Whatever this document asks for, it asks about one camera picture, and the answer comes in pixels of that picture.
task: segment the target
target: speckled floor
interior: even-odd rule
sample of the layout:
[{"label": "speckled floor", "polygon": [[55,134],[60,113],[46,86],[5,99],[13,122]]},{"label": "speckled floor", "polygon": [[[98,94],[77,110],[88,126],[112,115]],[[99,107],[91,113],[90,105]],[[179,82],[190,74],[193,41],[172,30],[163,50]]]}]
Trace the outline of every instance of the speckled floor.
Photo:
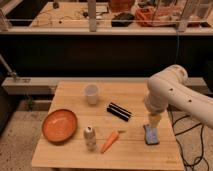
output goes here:
[{"label": "speckled floor", "polygon": [[[0,138],[0,170],[1,171],[51,171],[49,168],[32,168],[31,159],[41,133],[41,123],[48,111],[42,105],[37,105],[33,111],[24,110],[23,104],[14,112]],[[173,112],[174,120],[184,116],[183,112]],[[175,132],[181,132],[198,122],[193,118],[185,118],[175,125]],[[182,144],[185,159],[193,163],[195,157],[201,154],[201,126],[190,132],[177,136]],[[213,170],[213,130],[204,127],[203,131],[204,157],[208,161],[210,171]],[[196,171],[206,171],[207,165],[202,160]]]}]

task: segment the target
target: white bottle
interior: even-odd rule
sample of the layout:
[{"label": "white bottle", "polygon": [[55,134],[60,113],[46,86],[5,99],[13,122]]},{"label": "white bottle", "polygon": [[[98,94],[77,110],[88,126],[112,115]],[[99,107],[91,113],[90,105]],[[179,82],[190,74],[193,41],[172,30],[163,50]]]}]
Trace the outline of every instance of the white bottle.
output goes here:
[{"label": "white bottle", "polygon": [[85,138],[85,143],[87,146],[87,149],[90,151],[93,151],[96,149],[96,135],[95,135],[95,130],[91,127],[88,126],[84,130],[84,138]]}]

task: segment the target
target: toy carrot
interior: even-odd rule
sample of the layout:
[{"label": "toy carrot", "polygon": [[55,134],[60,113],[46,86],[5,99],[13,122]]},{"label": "toy carrot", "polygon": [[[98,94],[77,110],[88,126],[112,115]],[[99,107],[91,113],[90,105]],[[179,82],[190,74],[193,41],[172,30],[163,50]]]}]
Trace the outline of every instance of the toy carrot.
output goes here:
[{"label": "toy carrot", "polygon": [[100,152],[104,153],[119,137],[119,133],[124,131],[113,131],[110,136],[107,138],[106,142],[103,144]]}]

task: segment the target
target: black cable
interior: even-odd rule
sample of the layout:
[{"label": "black cable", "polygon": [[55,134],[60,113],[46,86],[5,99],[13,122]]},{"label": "black cable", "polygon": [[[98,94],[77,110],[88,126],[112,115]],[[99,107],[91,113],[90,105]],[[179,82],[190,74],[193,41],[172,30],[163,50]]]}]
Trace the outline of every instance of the black cable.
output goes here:
[{"label": "black cable", "polygon": [[25,102],[26,102],[26,105],[27,105],[27,110],[28,111],[32,111],[33,107],[34,107],[34,104],[35,104],[34,101],[33,101],[32,96],[30,96],[28,94],[25,94],[24,98],[25,98]]},{"label": "black cable", "polygon": [[189,129],[186,129],[186,130],[184,130],[184,131],[182,131],[182,132],[176,133],[175,136],[184,134],[184,133],[186,133],[186,132],[188,132],[188,131],[190,131],[190,130],[192,130],[192,129],[194,129],[194,128],[200,126],[200,125],[202,125],[202,124],[201,124],[201,123],[198,123],[198,124],[194,125],[193,127],[189,128]]},{"label": "black cable", "polygon": [[40,12],[38,15],[43,14],[43,13],[48,13],[48,12],[53,11],[53,10],[54,10],[54,8],[51,8],[51,9],[48,9],[48,10],[46,10],[46,11]]},{"label": "black cable", "polygon": [[[177,119],[176,121],[174,121],[174,116],[173,116],[171,107],[169,106],[168,109],[169,109],[169,113],[171,114],[172,128],[173,128],[173,130],[174,130],[175,124],[177,124],[180,120],[189,117],[189,115],[185,115],[185,116],[183,116],[183,117]],[[200,131],[201,155],[200,155],[200,156],[197,156],[197,157],[194,159],[194,161],[193,161],[192,164],[189,164],[189,162],[185,159],[184,154],[183,154],[182,145],[181,145],[181,143],[176,139],[176,141],[177,141],[177,143],[178,143],[178,145],[179,145],[180,154],[181,154],[181,157],[182,157],[182,160],[183,160],[183,164],[184,164],[184,167],[185,167],[185,170],[186,170],[186,171],[188,170],[188,168],[191,168],[192,171],[196,171],[196,170],[195,170],[195,166],[197,166],[201,161],[204,161],[204,162],[206,163],[206,165],[207,165],[207,171],[209,171],[209,163],[208,163],[208,161],[207,161],[207,160],[205,159],[205,157],[204,157],[204,143],[203,143],[203,130],[204,130],[204,125],[201,124],[201,123],[198,123],[198,124],[192,126],[191,128],[189,128],[189,129],[187,129],[187,130],[184,130],[184,131],[182,131],[182,132],[176,133],[175,136],[179,136],[179,135],[181,135],[181,134],[187,133],[187,132],[189,132],[190,130],[192,130],[192,129],[194,129],[194,128],[200,126],[200,125],[202,125],[201,131]]]},{"label": "black cable", "polygon": [[177,119],[175,122],[172,123],[172,127],[174,127],[175,124],[178,123],[180,120],[182,120],[182,119],[184,119],[184,118],[188,118],[188,117],[190,117],[190,116],[189,116],[189,115],[185,115],[185,116],[183,116],[183,117]]}]

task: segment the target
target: wooden bowl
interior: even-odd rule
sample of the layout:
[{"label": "wooden bowl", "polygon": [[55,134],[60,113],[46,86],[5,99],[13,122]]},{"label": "wooden bowl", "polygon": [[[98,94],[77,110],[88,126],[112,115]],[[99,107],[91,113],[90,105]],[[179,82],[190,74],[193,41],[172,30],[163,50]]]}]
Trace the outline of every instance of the wooden bowl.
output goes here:
[{"label": "wooden bowl", "polygon": [[67,109],[50,113],[42,124],[44,137],[54,143],[69,139],[77,128],[76,115]]}]

